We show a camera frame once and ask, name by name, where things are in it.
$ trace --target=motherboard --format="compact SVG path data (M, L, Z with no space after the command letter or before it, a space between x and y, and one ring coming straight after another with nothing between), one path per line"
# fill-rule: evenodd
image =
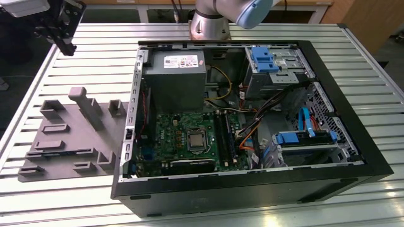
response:
M248 169L233 135L240 129L236 112L158 114L154 146L141 147L146 176Z

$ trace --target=yellow wire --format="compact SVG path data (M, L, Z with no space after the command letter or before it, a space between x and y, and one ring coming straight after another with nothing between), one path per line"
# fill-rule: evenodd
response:
M229 93L232 93L232 81L229 80L229 77L228 75L216 67L216 66L210 66L210 68L216 69L221 75L226 78L226 81L228 81L228 92L224 96L221 97L217 97L217 98L205 98L204 100L218 100L218 99L222 99L224 97L226 97L229 95Z

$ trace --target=metal table surface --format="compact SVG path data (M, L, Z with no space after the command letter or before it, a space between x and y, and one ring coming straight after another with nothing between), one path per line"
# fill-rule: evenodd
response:
M110 200L112 176L17 181L45 99L70 103L72 86L97 102L128 101L138 40L188 39L188 25L81 24L73 57L52 47L0 141L0 225L404 226L404 96L349 30L336 25L230 26L233 40L310 40L394 174L324 202L140 219Z

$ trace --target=gray power supply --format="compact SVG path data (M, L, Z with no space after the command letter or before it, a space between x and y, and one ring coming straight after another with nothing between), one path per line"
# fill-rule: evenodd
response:
M202 110L206 77L202 51L154 52L150 67L144 70L157 112Z

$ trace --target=green motherboard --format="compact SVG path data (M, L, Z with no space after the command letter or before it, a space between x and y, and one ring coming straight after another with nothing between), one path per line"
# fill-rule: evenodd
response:
M220 160L221 154L216 128L216 113L178 113L158 114L156 118L156 142L153 150L142 149L142 153L153 153L148 157L154 162L164 163L168 160L181 159L213 159L216 162L214 172L248 169L245 155L237 155L230 165L224 165ZM240 129L237 114L226 113L226 119L232 133ZM160 176L157 166L149 168L148 176Z

